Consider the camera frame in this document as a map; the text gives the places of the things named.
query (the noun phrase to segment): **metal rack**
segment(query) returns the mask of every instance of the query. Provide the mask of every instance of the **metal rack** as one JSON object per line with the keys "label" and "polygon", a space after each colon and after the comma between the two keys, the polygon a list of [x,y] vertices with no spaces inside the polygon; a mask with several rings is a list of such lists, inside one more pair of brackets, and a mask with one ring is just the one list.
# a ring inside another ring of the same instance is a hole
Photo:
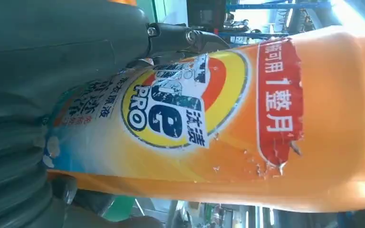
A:
{"label": "metal rack", "polygon": [[[331,8],[330,2],[299,2],[299,3],[292,3],[292,0],[289,0],[289,3],[286,3],[286,0],[276,0],[268,3],[262,3],[262,4],[228,4],[226,5],[226,10],[287,10],[287,12],[290,9],[298,10],[298,9],[320,9],[320,8]],[[293,15],[293,21],[298,21],[300,18],[295,17]],[[284,37],[293,35],[294,33],[229,33],[229,32],[220,32],[218,35],[221,37],[249,37],[252,39],[270,39],[271,37]]]}

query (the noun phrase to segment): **product label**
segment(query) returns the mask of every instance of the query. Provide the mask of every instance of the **product label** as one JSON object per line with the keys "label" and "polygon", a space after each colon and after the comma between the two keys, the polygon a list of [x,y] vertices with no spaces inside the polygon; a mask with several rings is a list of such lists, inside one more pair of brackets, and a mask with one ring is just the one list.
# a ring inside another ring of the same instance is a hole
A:
{"label": "product label", "polygon": [[260,45],[257,142],[261,156],[272,166],[283,166],[293,141],[303,136],[299,62],[292,43],[288,41]]}
{"label": "product label", "polygon": [[278,177],[299,153],[303,98],[289,39],[128,71],[64,93],[53,169],[168,181]]}

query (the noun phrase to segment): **detergent bottle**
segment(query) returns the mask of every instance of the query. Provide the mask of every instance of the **detergent bottle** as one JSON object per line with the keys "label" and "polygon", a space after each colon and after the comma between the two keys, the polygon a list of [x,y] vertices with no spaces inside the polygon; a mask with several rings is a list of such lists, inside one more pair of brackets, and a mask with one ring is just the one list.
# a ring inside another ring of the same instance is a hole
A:
{"label": "detergent bottle", "polygon": [[44,163],[80,188],[328,212],[365,208],[365,32],[330,27],[65,92]]}

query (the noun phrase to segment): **brand logo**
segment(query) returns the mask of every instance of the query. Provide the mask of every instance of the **brand logo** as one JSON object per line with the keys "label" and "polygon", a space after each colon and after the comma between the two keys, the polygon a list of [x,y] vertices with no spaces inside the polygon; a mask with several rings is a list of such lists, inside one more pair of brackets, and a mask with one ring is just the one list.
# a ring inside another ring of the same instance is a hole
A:
{"label": "brand logo", "polygon": [[248,63],[235,52],[156,66],[131,83],[122,100],[129,132],[157,148],[209,147],[248,83]]}

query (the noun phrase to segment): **green surface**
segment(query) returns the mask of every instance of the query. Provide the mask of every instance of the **green surface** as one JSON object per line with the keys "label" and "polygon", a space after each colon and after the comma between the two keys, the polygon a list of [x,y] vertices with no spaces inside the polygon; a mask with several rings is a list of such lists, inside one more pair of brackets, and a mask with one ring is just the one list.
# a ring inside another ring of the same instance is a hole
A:
{"label": "green surface", "polygon": [[134,204],[134,197],[118,196],[103,217],[112,222],[128,219]]}
{"label": "green surface", "polygon": [[205,222],[211,223],[212,219],[212,206],[205,204]]}
{"label": "green surface", "polygon": [[156,9],[153,7],[154,4],[152,0],[136,0],[136,4],[145,12],[150,23],[156,22]]}

